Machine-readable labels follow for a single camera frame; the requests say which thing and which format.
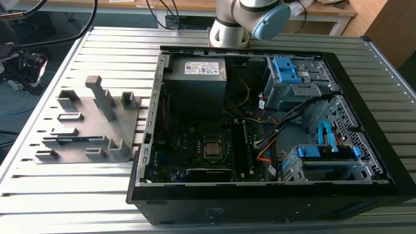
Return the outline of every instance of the yellow wire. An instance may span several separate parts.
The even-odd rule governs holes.
[[[238,105],[234,105],[234,106],[225,106],[225,107],[223,107],[225,109],[231,109],[231,108],[237,108],[238,106],[243,105],[243,103],[246,103],[247,98],[249,98],[249,88],[247,88],[247,85],[246,85],[246,83],[243,82],[243,80],[242,80],[235,74],[233,74],[233,73],[226,73],[226,74],[227,74],[227,75],[231,75],[233,77],[235,77],[235,78],[241,81],[241,83],[243,84],[245,89],[246,89],[246,97],[245,97],[245,100],[243,100]]]

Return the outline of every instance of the blue plastic latch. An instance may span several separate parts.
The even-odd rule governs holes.
[[[286,168],[289,163],[290,163],[290,159],[287,158],[286,161],[283,162],[282,166],[281,166],[281,170],[283,170]]]
[[[335,135],[331,132],[331,127],[330,123],[326,121],[321,121],[317,126],[317,143],[319,145],[323,144],[323,128],[326,130],[326,135],[327,135],[327,144],[331,146],[331,151],[337,152],[337,141],[335,141]]]
[[[319,152],[315,146],[301,146],[305,152],[305,157],[319,157]]]
[[[279,83],[301,83],[301,78],[295,73],[295,65],[293,65],[290,58],[274,57],[273,61]]]
[[[357,146],[351,147],[351,151],[355,154],[357,159],[361,158],[361,150]]]
[[[297,155],[298,155],[298,157],[303,157],[305,155],[303,155],[303,152],[301,151],[301,149],[299,148],[295,148],[295,151],[297,151]]]

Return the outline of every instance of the wire bundle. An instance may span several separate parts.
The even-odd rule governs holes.
[[[333,98],[333,94],[323,94],[322,96],[318,97],[311,97],[309,98],[306,101],[303,101],[302,103],[299,103],[293,109],[290,109],[286,114],[281,117],[279,121],[275,124],[275,128],[274,131],[262,139],[255,143],[255,146],[261,146],[267,140],[270,140],[271,138],[274,138],[277,136],[277,134],[279,133],[279,131],[282,130],[282,128],[285,127],[285,125],[297,117],[301,116],[305,108],[313,104],[317,101],[322,101],[322,100],[329,100]]]
[[[177,22],[177,25],[178,25],[178,29],[182,29],[181,20],[179,20],[179,13],[178,13],[178,11],[177,11],[177,7],[175,7],[174,0],[171,0],[171,3],[173,3],[175,15],[174,15],[173,12],[170,11],[170,8],[169,8],[167,5],[163,3],[163,1],[159,0],[159,2],[161,2],[161,4],[163,5],[163,7],[167,9],[170,15],[173,16],[173,18],[174,18],[174,20],[175,20],[175,22]],[[150,14],[151,14],[151,16],[153,16],[153,18],[154,18],[157,24],[158,24],[163,29],[173,30],[171,28],[167,28],[165,25],[162,25],[162,24],[159,23],[159,21],[157,20],[157,17],[155,17],[155,15],[154,15],[154,13],[153,13],[153,10],[151,10],[151,8],[150,8],[149,0],[145,0],[145,3],[146,3],[146,5],[147,5],[147,9],[149,9],[149,11],[150,11]]]

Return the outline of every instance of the power cable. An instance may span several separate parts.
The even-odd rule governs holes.
[[[179,14],[178,14],[178,11],[177,11],[177,7],[175,7],[174,0],[171,0],[171,3],[173,3],[173,6],[174,6],[174,9],[175,9],[175,14],[177,14],[177,16],[174,16],[173,12],[170,11],[170,8],[169,8],[167,5],[163,3],[163,1],[159,0],[159,2],[161,2],[161,4],[163,5],[163,7],[166,8],[166,10],[169,11],[170,15],[173,16],[173,18],[174,18],[174,20],[175,20],[175,22],[177,22],[177,24],[178,24],[178,28],[182,28],[181,22],[179,22]],[[147,9],[149,9],[150,15],[153,16],[153,18],[154,18],[157,24],[158,24],[163,29],[166,29],[166,30],[173,30],[171,28],[167,28],[165,25],[162,25],[162,24],[159,23],[159,21],[157,20],[157,17],[155,17],[155,15],[154,15],[154,13],[153,13],[153,10],[151,10],[151,8],[150,8],[149,0],[145,0],[145,3],[146,3],[146,5],[147,5]]]
[[[1,114],[1,113],[0,113],[0,116],[13,116],[13,115],[18,115],[18,114],[22,114],[22,113],[25,113],[25,112],[29,112],[29,111],[33,110],[33,109],[34,109],[34,107],[30,108],[30,109],[27,109],[27,110],[25,110],[25,111],[19,111],[19,112],[14,112],[14,113],[5,113],[5,114]]]
[[[10,141],[6,141],[3,143],[0,143],[0,146],[5,145],[5,144],[9,144],[9,143],[14,143],[14,140],[10,140]]]
[[[182,29],[182,25],[181,25],[181,16],[179,16],[179,12],[177,11],[177,7],[175,7],[174,0],[171,0],[171,3],[173,3],[175,15],[177,15],[177,24],[178,24],[178,28]]]
[[[305,6],[301,4],[301,1],[297,0],[298,4],[301,5],[301,7],[303,8],[305,10],[305,14],[303,14],[303,21],[301,22],[301,25],[299,25],[299,29],[294,32],[294,34],[298,34],[299,31],[303,29],[305,25],[306,25],[306,18],[307,18],[307,11],[306,11],[306,8]]]
[[[93,1],[93,9],[91,9],[91,13],[90,13],[87,23],[86,23],[83,29],[79,31],[79,33],[74,37],[61,39],[61,40],[53,40],[53,41],[46,41],[46,42],[39,42],[39,43],[18,45],[18,46],[15,46],[14,50],[26,50],[26,49],[33,49],[33,48],[38,48],[38,47],[58,45],[58,44],[69,43],[69,42],[79,39],[89,30],[89,27],[91,25],[93,19],[94,19],[95,14],[97,14],[97,7],[98,7],[98,0],[94,0]]]
[[[45,5],[47,0],[41,0],[35,6],[33,6],[31,9],[29,9],[27,11],[25,12],[17,12],[17,13],[11,13],[11,14],[6,14],[6,15],[1,15],[0,16],[0,21],[6,21],[6,20],[18,20],[18,19],[22,19],[22,18],[26,18],[29,17],[30,15],[33,15],[38,9]]]

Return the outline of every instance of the orange cable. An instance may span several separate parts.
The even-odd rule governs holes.
[[[266,119],[261,118],[261,114],[262,114],[262,110],[258,111],[258,119],[261,121],[266,121]]]
[[[271,160],[262,158],[261,155],[263,154],[265,150],[270,147],[270,145],[273,144],[273,142],[275,141],[278,135],[274,137],[274,139],[270,140],[270,142],[267,143],[267,145],[265,146],[265,148],[261,150],[259,154],[255,157],[257,161],[263,161],[263,162],[271,162]]]
[[[335,133],[333,130],[331,130],[331,132],[333,132],[333,135],[335,135],[337,144],[338,144],[338,145],[342,145],[343,143],[342,143],[342,141],[339,140],[337,133]]]

